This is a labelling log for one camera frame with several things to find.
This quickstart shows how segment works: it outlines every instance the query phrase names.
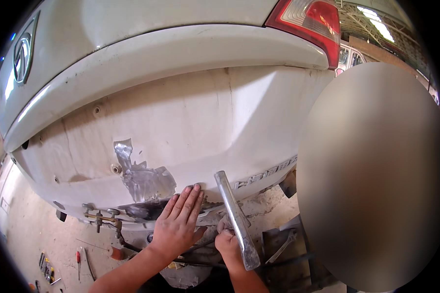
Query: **taillight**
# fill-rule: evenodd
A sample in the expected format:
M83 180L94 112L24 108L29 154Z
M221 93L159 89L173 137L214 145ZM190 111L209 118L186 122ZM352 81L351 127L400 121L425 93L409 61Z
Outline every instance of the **taillight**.
M286 31L317 45L328 56L329 69L339 62L341 26L331 0L280 0L265 26Z

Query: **skylight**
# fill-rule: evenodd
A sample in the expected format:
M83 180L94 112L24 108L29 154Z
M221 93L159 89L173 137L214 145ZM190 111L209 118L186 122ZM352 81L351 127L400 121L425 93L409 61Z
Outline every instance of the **skylight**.
M381 33L381 35L390 42L395 42L392 35L389 33L388 29L384 24L381 23L381 19L378 17L375 11L357 6L357 9L362 11L362 13L370 19L370 22L376 27L376 29Z

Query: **hand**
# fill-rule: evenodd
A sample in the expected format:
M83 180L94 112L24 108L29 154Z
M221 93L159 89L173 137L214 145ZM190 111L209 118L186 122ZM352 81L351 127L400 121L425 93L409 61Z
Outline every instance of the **hand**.
M181 195L174 195L158 217L153 240L147 249L169 263L199 241L207 230L207 227L200 227L194 232L203 199L204 191L199 184L194 188L187 186Z
M215 238L215 248L220 252L223 261L230 272L235 270L246 271L241 258L238 238L232 230L225 229Z

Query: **garage floor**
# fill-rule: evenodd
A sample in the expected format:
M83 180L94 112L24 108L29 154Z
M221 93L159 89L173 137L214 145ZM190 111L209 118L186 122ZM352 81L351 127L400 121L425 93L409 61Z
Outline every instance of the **garage floor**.
M93 283L88 270L87 259L82 253L80 281L78 280L76 251L87 248L93 272L100 277L119 266L126 260L116 261L110 257L111 246L121 248L114 237L114 231L96 228L79 222L76 218L67 217L61 222L55 216L55 209L36 195L30 188L18 168L6 160L2 168L6 174L0 176L0 230L6 239L6 245L24 278L33 283L39 281L41 292L86 292ZM276 186L263 194L250 197L242 202L242 209L251 221L250 233L253 241L260 246L260 235L263 231L285 224L296 216L298 204L296 195L288 199ZM201 241L213 237L214 230L222 214L205 217L201 223L209 227ZM146 245L149 231L122 231L126 242L138 247ZM103 249L85 244L97 245ZM135 254L124 249L126 255ZM46 283L38 263L41 252L45 252L55 269L55 278L62 278L55 285ZM165 269L162 274L179 287L200 283L209 274L204 267L188 266L180 270ZM325 288L327 292L346 292L340 283Z

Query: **screwdriver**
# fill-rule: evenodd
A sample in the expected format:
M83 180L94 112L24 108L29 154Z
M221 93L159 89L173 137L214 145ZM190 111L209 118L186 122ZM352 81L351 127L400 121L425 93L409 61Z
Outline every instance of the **screwdriver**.
M76 252L76 264L78 268L78 280L80 281L80 251Z

